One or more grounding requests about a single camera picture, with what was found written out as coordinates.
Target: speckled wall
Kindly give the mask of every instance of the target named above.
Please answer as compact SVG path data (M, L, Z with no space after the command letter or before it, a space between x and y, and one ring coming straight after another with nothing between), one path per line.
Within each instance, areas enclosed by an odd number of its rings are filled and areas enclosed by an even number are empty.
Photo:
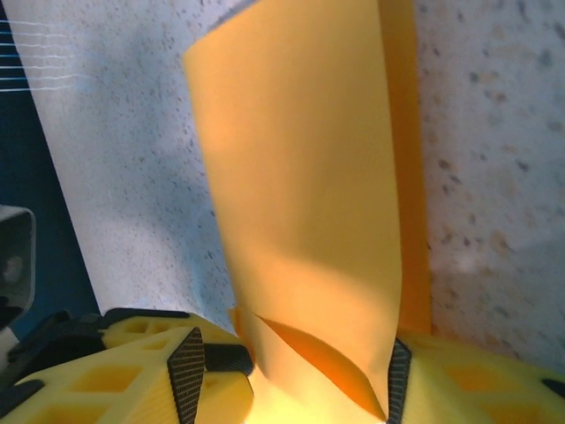
M229 326L180 55L238 2L4 4L101 309ZM565 370L565 3L415 10L435 331Z

